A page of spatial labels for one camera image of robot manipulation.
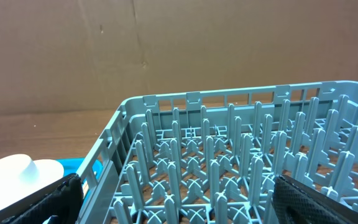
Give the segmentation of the small white cup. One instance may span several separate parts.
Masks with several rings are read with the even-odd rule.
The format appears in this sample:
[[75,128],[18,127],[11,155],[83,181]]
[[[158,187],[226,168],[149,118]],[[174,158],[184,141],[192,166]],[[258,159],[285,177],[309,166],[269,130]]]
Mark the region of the small white cup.
[[13,154],[0,159],[0,184],[33,184],[39,177],[37,165],[26,154]]

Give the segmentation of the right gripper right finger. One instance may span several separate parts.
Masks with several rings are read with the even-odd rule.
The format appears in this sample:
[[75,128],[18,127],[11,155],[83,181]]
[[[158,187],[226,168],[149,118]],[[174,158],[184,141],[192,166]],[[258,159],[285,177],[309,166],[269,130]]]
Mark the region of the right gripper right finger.
[[287,175],[275,178],[272,198],[279,224],[358,223],[358,212]]

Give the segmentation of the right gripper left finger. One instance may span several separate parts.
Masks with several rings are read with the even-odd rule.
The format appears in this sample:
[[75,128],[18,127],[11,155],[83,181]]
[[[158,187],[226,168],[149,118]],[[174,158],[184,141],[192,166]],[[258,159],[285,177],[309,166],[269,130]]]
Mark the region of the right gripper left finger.
[[0,210],[0,223],[76,223],[84,202],[81,177],[68,174]]

